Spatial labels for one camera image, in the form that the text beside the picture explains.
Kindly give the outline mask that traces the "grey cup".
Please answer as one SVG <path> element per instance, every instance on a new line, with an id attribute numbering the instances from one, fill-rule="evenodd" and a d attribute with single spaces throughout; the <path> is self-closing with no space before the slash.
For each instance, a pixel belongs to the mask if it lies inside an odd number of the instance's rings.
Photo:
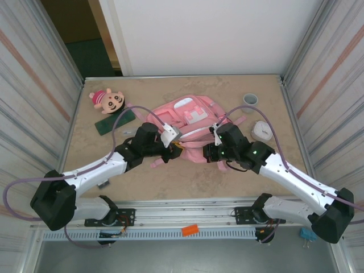
<path id="1" fill-rule="evenodd" d="M 248 93 L 243 96 L 243 104 L 246 106 L 256 107 L 258 104 L 258 97 L 254 94 Z M 249 107 L 242 108 L 242 111 L 245 113 L 252 113 L 254 109 Z"/>

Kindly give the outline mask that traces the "black wired connector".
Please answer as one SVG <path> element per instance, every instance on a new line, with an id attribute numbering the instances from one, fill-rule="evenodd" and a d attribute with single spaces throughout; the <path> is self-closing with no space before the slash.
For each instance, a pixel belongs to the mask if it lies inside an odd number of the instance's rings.
<path id="1" fill-rule="evenodd" d="M 121 230 L 101 230 L 99 238 L 119 238 L 126 235 L 126 229 Z"/>
<path id="2" fill-rule="evenodd" d="M 275 229 L 272 227 L 256 227 L 255 236 L 259 243 L 270 243 L 275 235 Z"/>

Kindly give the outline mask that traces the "green pencil case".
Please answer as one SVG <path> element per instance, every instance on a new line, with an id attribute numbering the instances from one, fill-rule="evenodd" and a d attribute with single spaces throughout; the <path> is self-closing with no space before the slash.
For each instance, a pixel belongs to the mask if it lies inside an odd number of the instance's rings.
<path id="1" fill-rule="evenodd" d="M 119 109 L 115 111 L 114 113 L 108 114 L 106 118 L 96 122 L 94 124 L 97 132 L 100 136 L 103 136 L 105 134 L 108 134 L 112 131 L 112 128 L 115 124 L 115 121 L 117 120 L 118 116 L 123 112 L 123 110 Z M 128 110 L 118 121 L 116 125 L 116 129 L 130 123 L 131 121 L 135 120 L 135 114 L 132 110 Z"/>

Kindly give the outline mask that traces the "pink backpack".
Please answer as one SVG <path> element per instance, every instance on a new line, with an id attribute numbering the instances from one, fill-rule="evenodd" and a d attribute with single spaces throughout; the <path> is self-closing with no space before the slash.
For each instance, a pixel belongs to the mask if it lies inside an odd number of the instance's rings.
<path id="1" fill-rule="evenodd" d="M 153 110 L 155 113 L 144 116 L 139 110 L 133 113 L 142 122 L 150 122 L 162 131 L 162 125 L 157 120 L 177 127 L 183 134 L 179 142 L 183 146 L 181 158 L 194 163 L 207 163 L 202 148 L 214 142 L 214 136 L 209 128 L 218 123 L 226 111 L 208 96 L 186 95 L 168 102 Z"/>

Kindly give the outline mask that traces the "blue binder clip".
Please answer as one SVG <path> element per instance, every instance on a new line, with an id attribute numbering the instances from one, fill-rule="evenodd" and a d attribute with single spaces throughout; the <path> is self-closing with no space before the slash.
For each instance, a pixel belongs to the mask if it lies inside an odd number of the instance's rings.
<path id="1" fill-rule="evenodd" d="M 303 248 L 305 249 L 309 249 L 310 242 L 314 242 L 317 240 L 317 235 L 313 231 L 304 227 L 300 230 L 300 236 L 304 239 Z"/>

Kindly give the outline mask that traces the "plush doll with pink hat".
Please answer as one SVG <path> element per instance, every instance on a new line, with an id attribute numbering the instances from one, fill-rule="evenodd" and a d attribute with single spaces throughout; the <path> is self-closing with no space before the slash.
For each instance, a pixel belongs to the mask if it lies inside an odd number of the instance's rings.
<path id="1" fill-rule="evenodd" d="M 102 114 L 114 114 L 125 108 L 125 97 L 122 92 L 113 92 L 110 88 L 89 94 L 95 109 Z"/>

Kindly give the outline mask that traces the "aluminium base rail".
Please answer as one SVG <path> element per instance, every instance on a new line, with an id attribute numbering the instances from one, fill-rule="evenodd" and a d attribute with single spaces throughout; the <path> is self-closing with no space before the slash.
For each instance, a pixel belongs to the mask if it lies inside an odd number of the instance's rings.
<path id="1" fill-rule="evenodd" d="M 233 217 L 235 207 L 250 207 L 253 198 L 198 198 L 185 200 L 154 200 L 114 202 L 120 209 L 135 209 L 135 227 L 174 227 L 198 224 L 202 226 L 237 225 Z M 52 231 L 66 225 L 85 226 L 86 218 L 103 217 L 109 211 L 104 201 L 96 198 L 80 198 L 77 201 L 46 200 L 33 198 L 31 208 Z M 118 227 L 101 226 L 88 228 Z"/>

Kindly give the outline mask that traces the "white rounded square case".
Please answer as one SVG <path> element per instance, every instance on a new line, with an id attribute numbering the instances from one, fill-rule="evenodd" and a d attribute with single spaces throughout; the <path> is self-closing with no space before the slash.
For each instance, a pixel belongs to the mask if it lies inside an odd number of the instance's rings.
<path id="1" fill-rule="evenodd" d="M 267 122 L 257 121 L 251 131 L 251 137 L 254 140 L 267 143 L 271 140 L 273 133 Z"/>

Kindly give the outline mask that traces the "orange plastic connector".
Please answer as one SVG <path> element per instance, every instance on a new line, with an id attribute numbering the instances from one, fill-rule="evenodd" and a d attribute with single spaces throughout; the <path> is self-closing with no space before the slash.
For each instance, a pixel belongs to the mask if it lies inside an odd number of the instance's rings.
<path id="1" fill-rule="evenodd" d="M 197 234 L 197 233 L 199 233 L 198 225 L 194 224 L 194 225 L 189 225 L 189 226 L 183 227 L 181 229 L 181 233 L 182 233 L 183 237 L 188 237 L 188 236 Z"/>

